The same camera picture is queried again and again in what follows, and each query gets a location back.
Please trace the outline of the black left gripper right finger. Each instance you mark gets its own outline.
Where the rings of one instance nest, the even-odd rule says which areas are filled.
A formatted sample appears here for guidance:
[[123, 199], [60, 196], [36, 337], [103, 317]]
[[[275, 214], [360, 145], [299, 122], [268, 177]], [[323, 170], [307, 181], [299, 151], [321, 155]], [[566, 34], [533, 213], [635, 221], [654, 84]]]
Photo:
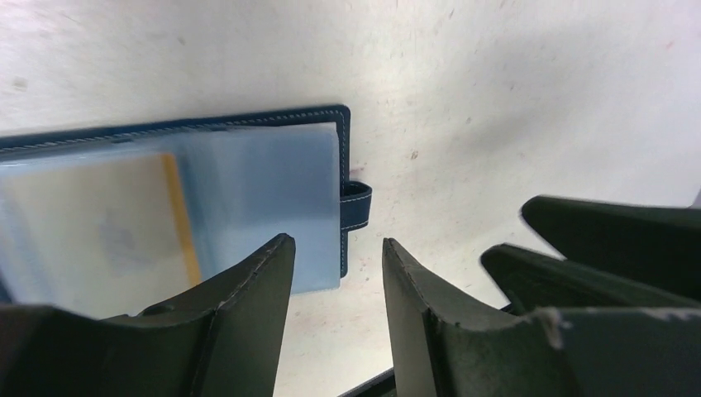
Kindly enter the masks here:
[[700, 307], [493, 308], [391, 238], [383, 281], [401, 396], [697, 396]]

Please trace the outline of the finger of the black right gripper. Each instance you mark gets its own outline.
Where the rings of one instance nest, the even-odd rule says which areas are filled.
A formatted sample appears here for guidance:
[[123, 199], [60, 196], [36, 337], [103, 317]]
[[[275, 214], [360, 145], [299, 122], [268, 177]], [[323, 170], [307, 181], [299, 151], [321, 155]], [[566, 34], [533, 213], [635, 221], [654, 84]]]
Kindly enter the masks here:
[[700, 211], [536, 196], [525, 223], [570, 261], [700, 298]]
[[546, 307], [700, 307], [698, 301], [519, 246], [492, 246], [479, 260], [517, 315]]

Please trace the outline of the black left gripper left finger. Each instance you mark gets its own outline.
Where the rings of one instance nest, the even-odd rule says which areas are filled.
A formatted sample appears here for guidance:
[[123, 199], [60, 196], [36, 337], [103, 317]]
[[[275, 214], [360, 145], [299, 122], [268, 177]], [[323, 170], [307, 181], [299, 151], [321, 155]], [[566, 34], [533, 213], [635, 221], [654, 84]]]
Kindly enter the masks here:
[[281, 233], [138, 315], [1, 308], [4, 396], [270, 396], [296, 246]]

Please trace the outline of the gold credit card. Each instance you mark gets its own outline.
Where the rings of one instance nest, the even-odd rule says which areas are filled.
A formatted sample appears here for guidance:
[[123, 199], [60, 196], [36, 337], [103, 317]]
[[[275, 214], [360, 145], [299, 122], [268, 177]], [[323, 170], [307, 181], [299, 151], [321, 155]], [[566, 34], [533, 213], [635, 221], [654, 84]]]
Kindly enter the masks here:
[[1, 168], [1, 283], [13, 303], [107, 318], [201, 279], [174, 155]]

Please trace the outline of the navy blue card holder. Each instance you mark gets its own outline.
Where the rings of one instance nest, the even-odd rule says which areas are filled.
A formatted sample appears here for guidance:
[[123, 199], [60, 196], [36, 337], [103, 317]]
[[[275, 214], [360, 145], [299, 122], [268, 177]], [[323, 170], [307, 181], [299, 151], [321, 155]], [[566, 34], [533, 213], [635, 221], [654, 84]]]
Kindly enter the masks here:
[[369, 221], [372, 190], [350, 176], [350, 130], [349, 108], [329, 105], [8, 136], [1, 168], [49, 158], [174, 155], [199, 284], [286, 233], [296, 242], [291, 293], [306, 294], [340, 286], [348, 235]]

